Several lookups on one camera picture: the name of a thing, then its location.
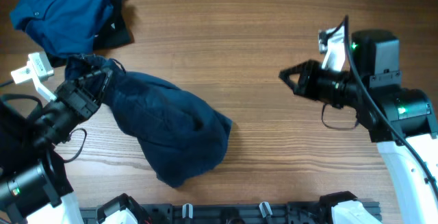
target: blue fabric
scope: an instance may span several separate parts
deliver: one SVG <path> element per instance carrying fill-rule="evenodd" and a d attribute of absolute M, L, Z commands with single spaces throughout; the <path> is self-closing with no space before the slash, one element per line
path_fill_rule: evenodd
<path fill-rule="evenodd" d="M 111 16 L 111 0 L 20 0 L 10 13 L 14 29 L 26 32 L 59 57 L 90 53 L 94 35 Z"/>
<path fill-rule="evenodd" d="M 197 96 L 144 73 L 124 72 L 100 56 L 68 59 L 66 79 L 110 67 L 112 83 L 104 103 L 119 128 L 135 136 L 160 180 L 178 187 L 190 177 L 212 170 L 227 152 L 232 121 Z M 103 78 L 89 81 L 95 93 Z"/>

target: crumpled cloth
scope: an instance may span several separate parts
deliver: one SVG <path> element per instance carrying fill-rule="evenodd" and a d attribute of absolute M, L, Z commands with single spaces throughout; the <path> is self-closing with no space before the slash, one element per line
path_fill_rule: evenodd
<path fill-rule="evenodd" d="M 125 72 L 116 60 L 96 55 L 68 59 L 65 78 L 76 79 L 109 67 L 113 80 L 103 103 L 122 132 L 135 136 L 158 179 L 171 187 L 220 164 L 227 152 L 232 121 L 205 101 L 151 75 Z M 103 77 L 87 82 L 93 94 Z"/>

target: wood grain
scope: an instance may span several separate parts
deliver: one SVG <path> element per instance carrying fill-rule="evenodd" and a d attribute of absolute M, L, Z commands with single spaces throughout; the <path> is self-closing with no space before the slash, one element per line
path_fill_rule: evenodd
<path fill-rule="evenodd" d="M 1 0 L 0 62 L 4 81 L 40 49 L 14 31 Z M 123 10 L 135 43 L 99 51 L 129 71 L 167 79 L 206 100 L 234 121 L 222 164 L 184 186 L 158 181 L 135 138 L 124 135 L 107 107 L 80 125 L 89 136 L 79 158 L 66 165 L 81 206 L 96 206 L 126 192 L 140 203 L 194 204 L 314 201 L 350 190 L 380 201 L 384 223 L 401 222 L 383 160 L 368 133 L 326 129 L 321 103 L 293 96 L 278 72 L 309 58 L 321 60 L 317 31 L 350 15 L 350 30 L 384 28 L 400 39 L 407 88 L 424 90 L 438 108 L 438 0 L 128 0 Z M 47 82 L 55 89 L 63 68 Z M 34 93 L 31 85 L 2 92 Z M 29 112 L 27 103 L 17 103 Z M 353 110 L 327 110 L 334 125 L 354 123 Z M 81 136 L 61 145 L 65 158 Z"/>

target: wooden table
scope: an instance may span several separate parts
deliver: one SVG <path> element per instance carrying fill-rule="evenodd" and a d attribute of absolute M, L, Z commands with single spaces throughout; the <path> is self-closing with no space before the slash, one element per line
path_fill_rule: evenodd
<path fill-rule="evenodd" d="M 0 6 L 0 80 L 40 50 L 14 31 L 8 12 L 18 0 Z M 88 122 L 88 139 L 77 160 L 66 165 L 83 207 L 105 203 L 121 193 L 140 203 L 284 203 L 315 201 L 349 190 L 380 201 L 384 223 L 401 222 L 391 179 L 367 131 L 325 128 L 321 103 L 295 97 L 278 79 L 281 69 L 318 53 L 319 29 L 350 15 L 350 30 L 384 28 L 400 39 L 403 85 L 424 90 L 438 108 L 438 0 L 128 0 L 124 18 L 133 44 L 97 52 L 177 84 L 233 119 L 222 164 L 172 189 L 156 179 L 135 138 L 124 135 L 108 107 Z M 47 82 L 54 90 L 63 68 Z M 31 84 L 2 92 L 35 93 Z M 30 103 L 17 102 L 21 112 Z M 336 125 L 354 123 L 354 110 L 329 108 Z M 81 136 L 56 150 L 65 158 L 78 150 Z"/>

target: blue cloth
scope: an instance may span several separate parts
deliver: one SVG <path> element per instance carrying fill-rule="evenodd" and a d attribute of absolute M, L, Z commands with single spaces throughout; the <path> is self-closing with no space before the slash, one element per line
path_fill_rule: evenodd
<path fill-rule="evenodd" d="M 112 83 L 104 98 L 119 128 L 135 136 L 157 177 L 178 187 L 212 170 L 227 152 L 232 121 L 197 96 L 144 73 L 124 72 L 101 56 L 69 58 L 66 79 L 110 67 Z M 94 94 L 103 77 L 87 82 Z"/>
<path fill-rule="evenodd" d="M 20 0 L 10 13 L 14 29 L 26 32 L 59 57 L 90 53 L 94 35 L 111 16 L 111 0 Z"/>

